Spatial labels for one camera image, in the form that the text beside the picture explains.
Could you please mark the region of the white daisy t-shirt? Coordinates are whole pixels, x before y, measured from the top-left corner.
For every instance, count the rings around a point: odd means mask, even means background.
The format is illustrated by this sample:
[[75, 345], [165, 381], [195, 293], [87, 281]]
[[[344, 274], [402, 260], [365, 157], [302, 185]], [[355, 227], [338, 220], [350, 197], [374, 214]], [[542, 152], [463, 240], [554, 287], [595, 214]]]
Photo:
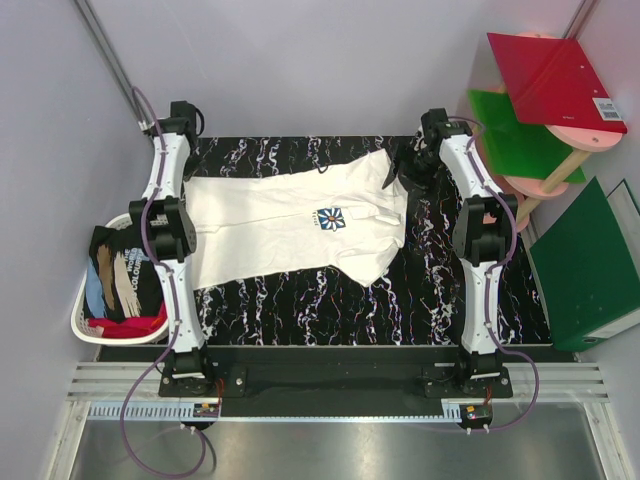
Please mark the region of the white daisy t-shirt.
[[372, 285], [405, 242], [407, 192], [390, 170], [380, 149], [325, 172], [192, 178], [194, 287], [327, 266]]

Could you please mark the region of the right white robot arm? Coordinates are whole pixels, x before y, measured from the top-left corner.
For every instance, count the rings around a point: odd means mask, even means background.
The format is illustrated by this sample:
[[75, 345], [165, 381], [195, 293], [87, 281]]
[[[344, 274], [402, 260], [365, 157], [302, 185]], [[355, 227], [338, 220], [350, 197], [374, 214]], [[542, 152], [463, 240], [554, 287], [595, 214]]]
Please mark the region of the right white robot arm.
[[398, 180], [408, 191], [425, 191], [441, 166], [455, 183], [462, 206], [452, 243], [464, 272], [465, 317], [456, 363], [444, 382], [480, 396], [501, 376], [499, 283], [517, 246], [518, 201], [491, 178], [467, 120], [430, 109], [421, 116], [421, 132], [414, 147], [397, 151], [382, 186]]

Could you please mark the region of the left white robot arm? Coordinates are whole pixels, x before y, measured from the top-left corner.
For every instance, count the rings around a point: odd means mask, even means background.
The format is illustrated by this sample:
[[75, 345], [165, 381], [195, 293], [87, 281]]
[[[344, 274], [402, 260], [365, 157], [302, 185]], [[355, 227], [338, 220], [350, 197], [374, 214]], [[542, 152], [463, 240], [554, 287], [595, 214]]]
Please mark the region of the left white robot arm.
[[184, 169], [196, 153], [203, 129], [203, 114], [185, 100], [172, 102], [167, 118], [144, 129], [153, 141], [154, 158], [141, 199], [129, 204], [130, 219], [154, 265], [167, 312], [168, 351], [160, 357], [162, 396], [203, 396], [216, 382], [191, 282], [197, 235], [181, 199]]

